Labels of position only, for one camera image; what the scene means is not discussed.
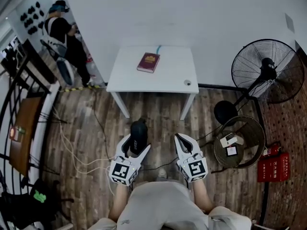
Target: red fire extinguisher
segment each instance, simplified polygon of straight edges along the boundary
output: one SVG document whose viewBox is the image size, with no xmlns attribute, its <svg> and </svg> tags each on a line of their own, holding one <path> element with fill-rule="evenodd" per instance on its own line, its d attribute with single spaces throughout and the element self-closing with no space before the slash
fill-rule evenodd
<svg viewBox="0 0 307 230">
<path fill-rule="evenodd" d="M 280 153 L 280 151 L 281 151 L 280 142 L 279 141 L 274 142 L 263 151 L 260 159 L 264 159 L 264 158 L 271 157 L 271 156 L 276 156 Z"/>
</svg>

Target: book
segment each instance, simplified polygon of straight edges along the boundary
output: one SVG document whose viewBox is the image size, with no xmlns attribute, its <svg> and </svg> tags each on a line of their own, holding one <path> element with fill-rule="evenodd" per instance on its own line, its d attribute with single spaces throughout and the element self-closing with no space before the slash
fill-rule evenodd
<svg viewBox="0 0 307 230">
<path fill-rule="evenodd" d="M 139 71 L 153 73 L 156 66 L 158 65 L 159 59 L 160 55 L 158 54 L 145 53 L 136 69 Z"/>
</svg>

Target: red box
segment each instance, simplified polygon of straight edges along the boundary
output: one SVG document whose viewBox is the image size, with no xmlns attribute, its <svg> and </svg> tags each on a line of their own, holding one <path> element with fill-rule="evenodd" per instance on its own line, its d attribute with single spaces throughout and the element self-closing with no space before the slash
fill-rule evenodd
<svg viewBox="0 0 307 230">
<path fill-rule="evenodd" d="M 282 182 L 290 176 L 289 154 L 258 161 L 258 182 Z"/>
</svg>

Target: yellow and black tape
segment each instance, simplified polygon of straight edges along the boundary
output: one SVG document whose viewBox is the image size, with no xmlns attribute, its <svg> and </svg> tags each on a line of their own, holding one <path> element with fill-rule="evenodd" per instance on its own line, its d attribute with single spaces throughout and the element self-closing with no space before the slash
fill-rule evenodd
<svg viewBox="0 0 307 230">
<path fill-rule="evenodd" d="M 71 89 L 64 89 L 64 90 L 61 90 L 60 92 L 71 92 L 71 91 L 76 91 L 76 90 L 86 90 L 86 89 L 100 89 L 100 88 L 103 88 L 103 86 L 100 86 L 100 85 L 94 85 L 94 86 L 87 86 L 87 87 L 77 87 L 77 88 L 71 88 Z"/>
</svg>

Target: black fan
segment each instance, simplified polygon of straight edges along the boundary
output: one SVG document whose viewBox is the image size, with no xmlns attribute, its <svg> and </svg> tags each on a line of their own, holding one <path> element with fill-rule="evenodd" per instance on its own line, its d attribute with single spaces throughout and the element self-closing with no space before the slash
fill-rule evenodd
<svg viewBox="0 0 307 230">
<path fill-rule="evenodd" d="M 237 54 L 232 63 L 232 79 L 244 94 L 234 103 L 219 102 L 214 108 L 216 119 L 225 124 L 237 116 L 236 106 L 248 96 L 268 103 L 282 103 L 293 98 L 304 82 L 304 66 L 296 52 L 274 39 L 252 42 Z"/>
</svg>

